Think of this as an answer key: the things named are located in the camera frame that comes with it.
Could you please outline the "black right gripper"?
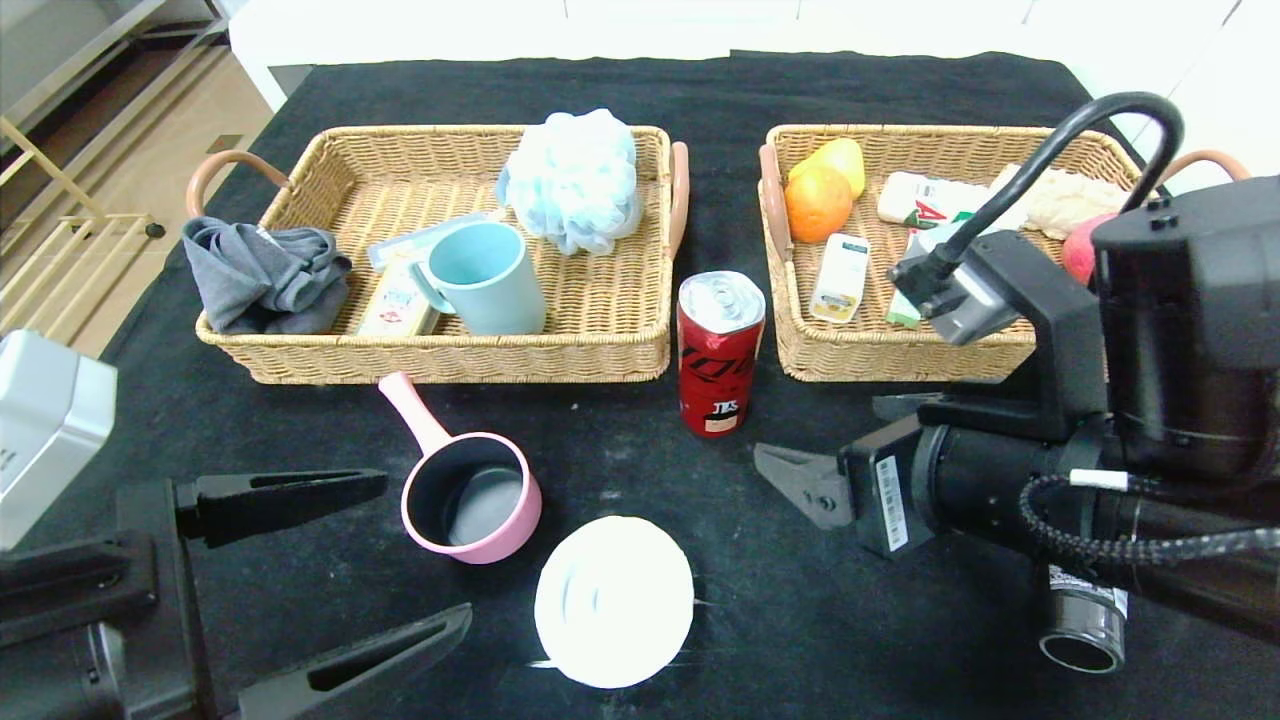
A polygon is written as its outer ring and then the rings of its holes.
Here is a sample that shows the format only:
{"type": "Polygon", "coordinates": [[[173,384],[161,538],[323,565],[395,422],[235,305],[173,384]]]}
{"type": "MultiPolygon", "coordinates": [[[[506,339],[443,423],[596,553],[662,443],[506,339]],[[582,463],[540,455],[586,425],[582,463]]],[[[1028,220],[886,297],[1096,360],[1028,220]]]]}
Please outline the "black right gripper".
{"type": "Polygon", "coordinates": [[[940,423],[936,411],[920,411],[943,400],[941,392],[877,395],[872,411],[890,424],[842,447],[838,462],[756,443],[755,469],[815,527],[854,523],[859,542],[884,559],[946,534],[1030,552],[1018,496],[1033,473],[1055,468],[1055,445],[920,424],[940,423]]]}

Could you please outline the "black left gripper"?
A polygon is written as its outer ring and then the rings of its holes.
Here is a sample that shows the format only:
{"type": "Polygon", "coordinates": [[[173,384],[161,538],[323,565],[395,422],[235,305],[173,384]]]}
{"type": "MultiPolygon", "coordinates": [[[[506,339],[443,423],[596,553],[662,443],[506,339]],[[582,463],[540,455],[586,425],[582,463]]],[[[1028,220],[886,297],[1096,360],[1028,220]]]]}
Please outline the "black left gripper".
{"type": "MultiPolygon", "coordinates": [[[[370,468],[128,486],[108,533],[3,555],[5,719],[202,719],[212,711],[182,537],[209,548],[385,493],[370,468]]],[[[471,603],[306,659],[238,693],[238,719],[370,719],[468,634],[471,603]]]]}

